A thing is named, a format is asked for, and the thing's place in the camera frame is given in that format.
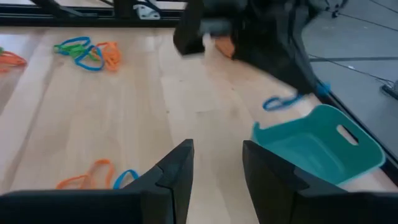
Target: blue rubber band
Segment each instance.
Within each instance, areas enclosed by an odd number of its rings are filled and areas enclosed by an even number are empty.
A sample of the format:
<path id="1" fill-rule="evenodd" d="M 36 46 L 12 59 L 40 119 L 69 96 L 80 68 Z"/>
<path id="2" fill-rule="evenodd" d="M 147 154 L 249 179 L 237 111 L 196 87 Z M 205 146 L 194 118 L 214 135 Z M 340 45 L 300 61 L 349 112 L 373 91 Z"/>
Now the blue rubber band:
<path id="1" fill-rule="evenodd" d="M 130 173 L 130 174 L 132 175 L 132 178 L 133 178 L 134 180 L 136 180 L 136 179 L 139 178 L 139 175 L 138 175 L 138 173 L 137 173 L 136 171 L 134 171 L 134 170 L 132 170 L 132 169 L 126 170 L 126 171 L 124 171 L 124 172 L 116 179 L 116 181 L 114 182 L 114 185 L 113 185 L 113 189 L 115 189 L 115 190 L 116 190 L 116 189 L 120 189 L 120 185 L 121 185 L 121 183 L 122 183 L 124 177 L 125 177 L 126 174 L 128 174 L 128 173 Z"/>
<path id="2" fill-rule="evenodd" d="M 83 58 L 85 58 L 85 57 L 90 53 L 90 51 L 91 51 L 93 48 L 96 49 L 96 53 L 98 54 L 98 56 L 99 56 L 100 59 L 101 59 L 101 65 L 100 65 L 99 67 L 87 66 L 87 65 L 85 65 L 85 64 L 83 64 L 83 63 L 80 62 L 81 60 L 83 60 Z M 76 63 L 78 66 L 80 66 L 80 67 L 82 67 L 82 68 L 85 68 L 85 69 L 87 69 L 87 70 L 89 70 L 89 71 L 97 72 L 97 71 L 102 70 L 102 68 L 103 68 L 104 65 L 105 65 L 105 60 L 104 60 L 104 58 L 103 58 L 103 56 L 102 56 L 101 49 L 99 49 L 98 47 L 95 47 L 94 45 L 91 45 L 91 46 L 89 46 L 79 57 L 75 58 L 75 63 Z"/>
<path id="3" fill-rule="evenodd" d="M 266 111 L 286 109 L 298 102 L 302 97 L 302 95 L 295 95 L 293 98 L 279 98 L 278 96 L 273 96 L 262 104 L 262 108 Z"/>
<path id="4" fill-rule="evenodd" d="M 87 45 L 89 45 L 91 43 L 91 40 L 90 40 L 89 37 L 75 37 L 75 38 L 72 38 L 72 39 L 69 39 L 69 40 L 66 40 L 66 41 L 62 42 L 60 44 L 60 46 L 63 46 L 65 44 L 70 44 L 70 43 L 73 43 L 73 42 L 77 42 L 77 41 L 85 41 L 85 43 L 82 44 L 82 46 L 84 46 L 84 47 L 86 47 Z M 60 53 L 62 55 L 69 55 L 69 52 L 66 52 L 66 51 L 63 51 L 63 50 L 60 50 L 57 53 Z"/>
<path id="5" fill-rule="evenodd" d="M 327 96 L 327 94 L 329 94 L 329 91 L 330 91 L 329 83 L 319 83 L 317 85 L 317 93 L 320 96 Z M 262 108 L 266 111 L 282 110 L 292 106 L 296 102 L 300 101 L 302 98 L 303 96 L 299 94 L 295 95 L 292 98 L 279 98 L 278 96 L 273 96 L 262 104 Z"/>

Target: gray floor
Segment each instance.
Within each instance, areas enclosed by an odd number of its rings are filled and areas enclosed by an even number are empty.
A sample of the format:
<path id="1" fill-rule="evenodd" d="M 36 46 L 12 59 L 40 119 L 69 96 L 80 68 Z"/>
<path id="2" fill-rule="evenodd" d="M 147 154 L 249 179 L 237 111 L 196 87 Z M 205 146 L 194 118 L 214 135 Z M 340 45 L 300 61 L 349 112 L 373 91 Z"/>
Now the gray floor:
<path id="1" fill-rule="evenodd" d="M 376 0 L 398 11 L 398 0 Z M 350 0 L 343 14 L 398 30 L 398 14 L 368 0 Z M 309 54 L 325 58 L 397 57 L 398 31 L 324 12 L 303 33 Z M 397 60 L 338 62 L 392 81 L 398 80 Z M 380 81 L 330 62 L 312 62 L 319 79 L 398 158 L 398 100 L 380 91 Z"/>

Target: basket handle hole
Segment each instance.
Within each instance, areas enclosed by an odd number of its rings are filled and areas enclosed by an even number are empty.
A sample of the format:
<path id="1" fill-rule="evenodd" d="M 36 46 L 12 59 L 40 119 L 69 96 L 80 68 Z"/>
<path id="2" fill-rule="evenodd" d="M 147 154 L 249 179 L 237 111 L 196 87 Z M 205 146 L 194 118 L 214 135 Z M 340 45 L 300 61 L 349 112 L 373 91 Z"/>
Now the basket handle hole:
<path id="1" fill-rule="evenodd" d="M 350 144 L 357 146 L 358 145 L 358 138 L 353 135 L 347 128 L 345 128 L 343 125 L 338 125 L 337 126 L 337 131 L 343 138 L 345 138 Z"/>

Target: teal plastic basket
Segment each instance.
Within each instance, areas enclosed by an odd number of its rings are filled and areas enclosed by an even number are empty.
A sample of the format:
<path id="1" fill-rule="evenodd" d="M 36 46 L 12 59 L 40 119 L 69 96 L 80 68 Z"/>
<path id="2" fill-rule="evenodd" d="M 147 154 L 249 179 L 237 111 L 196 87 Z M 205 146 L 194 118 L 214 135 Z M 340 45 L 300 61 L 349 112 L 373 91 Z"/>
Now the teal plastic basket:
<path id="1" fill-rule="evenodd" d="M 356 140 L 350 143 L 337 127 Z M 261 129 L 255 123 L 252 140 L 301 169 L 332 184 L 342 184 L 385 162 L 379 144 L 340 110 L 319 105 L 300 119 Z"/>

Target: orange rubber band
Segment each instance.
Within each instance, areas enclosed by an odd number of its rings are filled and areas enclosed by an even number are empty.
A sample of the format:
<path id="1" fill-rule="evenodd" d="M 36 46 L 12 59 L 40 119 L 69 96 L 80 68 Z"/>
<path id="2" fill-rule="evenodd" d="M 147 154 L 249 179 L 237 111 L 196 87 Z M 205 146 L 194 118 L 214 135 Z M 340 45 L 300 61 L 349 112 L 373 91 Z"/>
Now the orange rubber band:
<path id="1" fill-rule="evenodd" d="M 75 180 L 83 179 L 83 181 L 81 182 L 81 184 L 79 186 L 79 189 L 95 189 L 96 184 L 95 184 L 95 180 L 93 178 L 93 174 L 94 174 L 96 168 L 100 165 L 109 165 L 109 171 L 105 177 L 105 187 L 107 189 L 110 189 L 112 176 L 114 174 L 114 166 L 109 159 L 98 159 L 97 161 L 94 162 L 94 164 L 90 167 L 90 169 L 88 170 L 88 172 L 86 174 L 79 175 L 76 177 L 67 178 L 67 179 L 59 182 L 55 188 L 63 189 L 66 186 L 68 186 L 71 182 L 73 182 Z"/>
<path id="2" fill-rule="evenodd" d="M 26 60 L 22 57 L 8 51 L 2 51 L 0 55 L 0 64 L 6 64 L 7 67 L 26 65 Z M 0 68 L 0 72 L 8 72 L 9 68 Z"/>
<path id="3" fill-rule="evenodd" d="M 109 71 L 115 72 L 119 69 L 121 61 L 121 51 L 118 49 L 117 42 L 103 42 L 96 45 L 96 47 L 104 46 L 101 50 L 103 58 L 105 60 L 105 67 Z M 93 49 L 93 55 L 95 58 L 100 59 L 97 55 L 96 50 Z"/>

